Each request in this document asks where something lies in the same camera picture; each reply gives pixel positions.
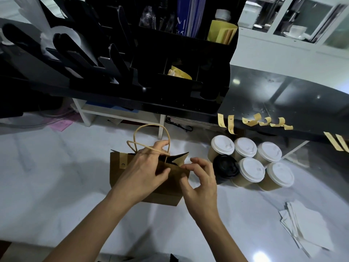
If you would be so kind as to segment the person's left hand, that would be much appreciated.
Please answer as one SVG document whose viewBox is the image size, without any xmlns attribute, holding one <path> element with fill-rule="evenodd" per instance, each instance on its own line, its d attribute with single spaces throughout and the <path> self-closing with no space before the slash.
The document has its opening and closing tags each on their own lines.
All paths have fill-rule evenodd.
<svg viewBox="0 0 349 262">
<path fill-rule="evenodd" d="M 159 156 L 169 144 L 168 140 L 156 141 L 150 148 L 143 148 L 112 188 L 111 198 L 118 211 L 128 211 L 149 196 L 159 185 L 155 185 Z"/>
</svg>

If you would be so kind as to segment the clear plastic wrappers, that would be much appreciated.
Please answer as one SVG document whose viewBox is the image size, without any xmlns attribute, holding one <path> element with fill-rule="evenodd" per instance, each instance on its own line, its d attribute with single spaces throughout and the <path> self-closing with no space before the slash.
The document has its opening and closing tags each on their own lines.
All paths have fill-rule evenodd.
<svg viewBox="0 0 349 262">
<path fill-rule="evenodd" d="M 139 21 L 139 26 L 154 30 L 156 29 L 156 15 L 153 12 L 152 6 L 148 5 L 144 8 Z"/>
</svg>

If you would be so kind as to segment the white ceramic saucer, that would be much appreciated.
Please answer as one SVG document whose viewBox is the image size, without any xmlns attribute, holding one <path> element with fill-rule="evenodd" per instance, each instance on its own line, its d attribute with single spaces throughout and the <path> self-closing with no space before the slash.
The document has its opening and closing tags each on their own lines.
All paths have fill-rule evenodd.
<svg viewBox="0 0 349 262">
<path fill-rule="evenodd" d="M 287 38 L 291 38 L 291 39 L 294 39 L 294 40 L 305 40 L 305 36 L 304 34 L 301 34 L 299 36 L 295 36 L 295 35 L 291 35 L 290 32 L 286 32 L 286 31 L 283 31 L 282 34 L 287 37 Z"/>
</svg>

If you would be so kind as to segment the row of yellow sticker strips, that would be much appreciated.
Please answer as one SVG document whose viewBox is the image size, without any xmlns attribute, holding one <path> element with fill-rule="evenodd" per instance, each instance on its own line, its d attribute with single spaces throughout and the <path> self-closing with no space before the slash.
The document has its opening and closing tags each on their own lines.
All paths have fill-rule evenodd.
<svg viewBox="0 0 349 262">
<path fill-rule="evenodd" d="M 234 115 L 229 115 L 226 120 L 228 123 L 227 126 L 225 125 L 224 115 L 220 114 L 220 113 L 217 114 L 217 121 L 218 121 L 219 127 L 227 128 L 230 134 L 235 135 L 235 133 L 234 133 Z M 254 114 L 253 119 L 242 118 L 242 123 L 249 126 L 249 127 L 259 125 L 259 126 L 281 127 L 284 130 L 293 130 L 294 129 L 294 127 L 292 125 L 286 124 L 286 120 L 283 117 L 279 117 L 278 123 L 274 124 L 274 123 L 272 123 L 271 117 L 262 118 L 260 113 Z M 329 140 L 331 145 L 335 148 L 335 150 L 345 151 L 345 152 L 349 153 L 349 146 L 347 145 L 347 141 L 343 138 L 343 136 L 341 136 L 339 134 L 333 135 L 330 132 L 324 132 L 324 135 Z"/>
</svg>

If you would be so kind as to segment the person's right forearm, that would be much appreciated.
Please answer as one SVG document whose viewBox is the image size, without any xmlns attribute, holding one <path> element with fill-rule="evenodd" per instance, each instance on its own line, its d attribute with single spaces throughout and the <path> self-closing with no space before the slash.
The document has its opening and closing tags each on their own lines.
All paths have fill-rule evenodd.
<svg viewBox="0 0 349 262">
<path fill-rule="evenodd" d="M 192 215 L 207 241 L 216 262 L 248 262 L 218 212 Z"/>
</svg>

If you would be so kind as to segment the stack of white paper napkins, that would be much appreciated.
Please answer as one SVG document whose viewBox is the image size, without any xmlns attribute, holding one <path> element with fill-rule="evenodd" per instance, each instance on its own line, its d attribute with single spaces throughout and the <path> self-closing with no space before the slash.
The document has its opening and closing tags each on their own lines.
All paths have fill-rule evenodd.
<svg viewBox="0 0 349 262">
<path fill-rule="evenodd" d="M 322 249 L 335 250 L 327 223 L 319 212 L 294 201 L 286 202 L 279 214 L 281 225 L 309 258 L 317 256 Z"/>
</svg>

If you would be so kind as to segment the pink paper sheet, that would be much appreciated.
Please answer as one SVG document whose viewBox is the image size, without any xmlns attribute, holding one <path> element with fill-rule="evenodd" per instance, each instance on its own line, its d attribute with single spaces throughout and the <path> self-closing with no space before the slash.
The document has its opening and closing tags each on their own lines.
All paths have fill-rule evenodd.
<svg viewBox="0 0 349 262">
<path fill-rule="evenodd" d="M 63 132 L 66 128 L 71 126 L 74 122 L 75 122 L 74 119 L 63 119 L 50 124 L 49 127 L 54 131 Z"/>
</svg>

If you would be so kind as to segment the white ceramic cup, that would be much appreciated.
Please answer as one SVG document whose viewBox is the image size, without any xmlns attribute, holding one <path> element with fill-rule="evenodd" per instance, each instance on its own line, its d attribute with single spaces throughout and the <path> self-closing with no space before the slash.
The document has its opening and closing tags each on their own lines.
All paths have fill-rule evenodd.
<svg viewBox="0 0 349 262">
<path fill-rule="evenodd" d="M 306 30 L 307 30 L 307 27 L 292 25 L 289 30 L 289 35 L 293 38 L 299 38 L 303 36 Z"/>
</svg>

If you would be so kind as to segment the brown paper bag with handles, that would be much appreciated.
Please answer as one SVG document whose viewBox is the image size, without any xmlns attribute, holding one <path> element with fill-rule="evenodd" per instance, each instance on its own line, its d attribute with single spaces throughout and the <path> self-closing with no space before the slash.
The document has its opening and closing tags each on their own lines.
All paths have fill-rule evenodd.
<svg viewBox="0 0 349 262">
<path fill-rule="evenodd" d="M 133 141 L 127 141 L 127 145 L 133 150 L 134 153 L 121 153 L 118 151 L 112 150 L 110 153 L 110 186 L 113 187 L 128 164 L 132 161 L 135 155 L 138 152 L 137 145 L 143 146 L 145 148 L 150 148 L 144 144 L 141 144 L 136 141 L 136 133 L 143 127 L 146 126 L 159 126 L 161 127 L 168 136 L 169 147 L 171 144 L 170 135 L 167 129 L 160 124 L 145 124 L 139 126 L 134 134 Z M 180 155 L 170 156 L 169 149 L 159 156 L 159 161 L 156 169 L 156 174 L 161 173 L 164 169 L 170 168 L 168 179 L 162 183 L 158 188 L 156 188 L 148 197 L 146 197 L 143 202 L 163 204 L 168 206 L 177 206 L 180 200 L 183 197 L 182 190 L 180 187 L 180 178 L 182 174 L 185 174 L 187 177 L 190 175 L 190 171 L 182 168 L 186 158 L 189 153 L 183 153 Z"/>
</svg>

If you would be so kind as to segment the paper cup with white lid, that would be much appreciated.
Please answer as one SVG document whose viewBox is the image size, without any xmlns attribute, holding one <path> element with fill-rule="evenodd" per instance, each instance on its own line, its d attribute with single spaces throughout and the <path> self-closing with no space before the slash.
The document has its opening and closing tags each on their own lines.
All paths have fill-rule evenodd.
<svg viewBox="0 0 349 262">
<path fill-rule="evenodd" d="M 243 158 L 238 162 L 239 174 L 231 182 L 237 187 L 247 187 L 261 182 L 265 177 L 265 168 L 254 158 Z"/>
<path fill-rule="evenodd" d="M 282 158 L 281 149 L 272 142 L 263 142 L 257 146 L 257 152 L 253 157 L 259 161 L 264 168 L 271 163 L 277 163 Z"/>
<path fill-rule="evenodd" d="M 212 138 L 207 157 L 213 163 L 218 155 L 232 155 L 234 150 L 234 142 L 229 137 L 218 135 Z"/>
<path fill-rule="evenodd" d="M 294 174 L 284 163 L 271 163 L 266 168 L 262 181 L 257 185 L 264 191 L 273 191 L 280 188 L 289 188 L 294 184 Z"/>
<path fill-rule="evenodd" d="M 231 155 L 236 162 L 243 158 L 253 158 L 257 153 L 256 144 L 249 138 L 240 137 L 234 141 L 234 152 Z"/>
</svg>

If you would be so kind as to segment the person's left forearm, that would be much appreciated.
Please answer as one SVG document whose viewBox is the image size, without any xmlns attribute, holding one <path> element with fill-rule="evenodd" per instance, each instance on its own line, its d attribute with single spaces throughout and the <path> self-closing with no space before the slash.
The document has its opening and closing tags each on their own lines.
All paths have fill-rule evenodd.
<svg viewBox="0 0 349 262">
<path fill-rule="evenodd" d="M 120 220 L 140 200 L 124 190 L 112 190 L 43 262 L 94 262 Z"/>
</svg>

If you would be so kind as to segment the white ceramic pot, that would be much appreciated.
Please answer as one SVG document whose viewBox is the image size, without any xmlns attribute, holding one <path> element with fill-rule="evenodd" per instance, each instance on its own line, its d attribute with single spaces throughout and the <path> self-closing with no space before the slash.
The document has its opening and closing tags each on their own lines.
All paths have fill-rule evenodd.
<svg viewBox="0 0 349 262">
<path fill-rule="evenodd" d="M 260 14 L 261 9 L 262 6 L 258 3 L 246 1 L 238 21 L 238 26 L 252 29 Z"/>
</svg>

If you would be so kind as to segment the white shelf frame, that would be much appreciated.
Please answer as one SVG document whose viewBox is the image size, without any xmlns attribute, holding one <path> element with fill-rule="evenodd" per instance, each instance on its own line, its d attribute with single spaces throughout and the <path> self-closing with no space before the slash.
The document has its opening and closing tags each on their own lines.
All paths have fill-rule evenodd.
<svg viewBox="0 0 349 262">
<path fill-rule="evenodd" d="M 134 113 L 130 110 L 120 110 L 108 108 L 95 104 L 88 104 L 86 100 L 73 98 L 73 102 L 77 107 L 79 114 L 86 127 L 90 127 L 97 116 L 103 116 L 111 119 L 127 120 L 142 124 L 155 124 L 159 126 L 158 139 L 163 138 L 166 115 L 156 114 L 146 111 L 138 111 Z"/>
</svg>

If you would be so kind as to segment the blue folders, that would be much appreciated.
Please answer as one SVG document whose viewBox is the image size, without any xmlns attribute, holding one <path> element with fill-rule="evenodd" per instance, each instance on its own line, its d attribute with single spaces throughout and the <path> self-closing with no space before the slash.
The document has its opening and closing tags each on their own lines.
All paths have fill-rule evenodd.
<svg viewBox="0 0 349 262">
<path fill-rule="evenodd" d="M 177 0 L 177 34 L 196 38 L 206 0 Z"/>
</svg>

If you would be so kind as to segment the bottle with white cap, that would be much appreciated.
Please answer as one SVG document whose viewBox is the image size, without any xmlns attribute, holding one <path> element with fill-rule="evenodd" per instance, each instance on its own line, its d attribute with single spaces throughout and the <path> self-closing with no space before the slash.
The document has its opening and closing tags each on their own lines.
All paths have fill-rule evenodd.
<svg viewBox="0 0 349 262">
<path fill-rule="evenodd" d="M 231 20 L 231 12 L 227 9 L 217 9 L 215 20 L 229 22 Z"/>
</svg>

